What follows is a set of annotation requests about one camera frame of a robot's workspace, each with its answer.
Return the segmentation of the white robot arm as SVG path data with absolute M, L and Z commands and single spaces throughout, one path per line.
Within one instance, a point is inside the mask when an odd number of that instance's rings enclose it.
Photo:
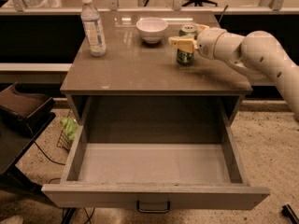
M 197 38 L 172 36 L 168 38 L 169 44 L 189 53 L 197 50 L 202 57 L 222 61 L 248 78 L 268 78 L 299 119 L 299 66 L 274 36 L 265 31 L 243 36 L 203 24 L 195 27 Z

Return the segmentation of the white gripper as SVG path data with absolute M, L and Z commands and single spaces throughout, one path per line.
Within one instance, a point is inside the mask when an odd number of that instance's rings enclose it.
M 192 35 L 172 36 L 168 38 L 169 44 L 175 49 L 188 53 L 193 53 L 198 49 L 201 56 L 214 60 L 214 49 L 217 41 L 222 34 L 226 33 L 226 30 L 218 27 L 209 28 L 208 25 L 204 24 L 195 24 L 194 27 L 200 33 L 197 36 L 197 41 Z

